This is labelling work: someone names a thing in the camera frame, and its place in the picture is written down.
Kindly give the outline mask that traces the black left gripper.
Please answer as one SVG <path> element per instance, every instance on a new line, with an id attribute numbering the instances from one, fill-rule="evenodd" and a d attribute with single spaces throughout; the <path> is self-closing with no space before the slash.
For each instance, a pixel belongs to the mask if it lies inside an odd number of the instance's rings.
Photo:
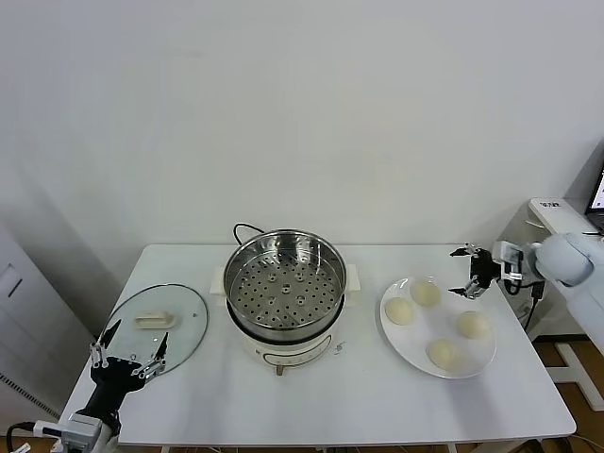
<path id="1" fill-rule="evenodd" d="M 155 353 L 146 363 L 139 365 L 107 356 L 107 348 L 116 334 L 121 320 L 106 328 L 100 338 L 90 346 L 91 379 L 95 384 L 92 395 L 84 407 L 84 414 L 107 421 L 115 419 L 129 393 L 139 391 L 145 378 L 155 378 L 165 370 L 165 355 L 169 333 L 165 332 Z"/>

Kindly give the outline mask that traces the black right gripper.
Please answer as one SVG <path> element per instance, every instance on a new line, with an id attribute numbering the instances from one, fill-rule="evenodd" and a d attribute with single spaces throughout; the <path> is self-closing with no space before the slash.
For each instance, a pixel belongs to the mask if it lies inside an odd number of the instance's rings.
<path id="1" fill-rule="evenodd" d="M 493 281 L 499 280 L 499 264 L 492 254 L 472 243 L 465 243 L 449 254 L 450 257 L 472 256 L 470 261 L 470 281 L 459 288 L 450 288 L 450 293 L 475 300 L 483 295 Z"/>

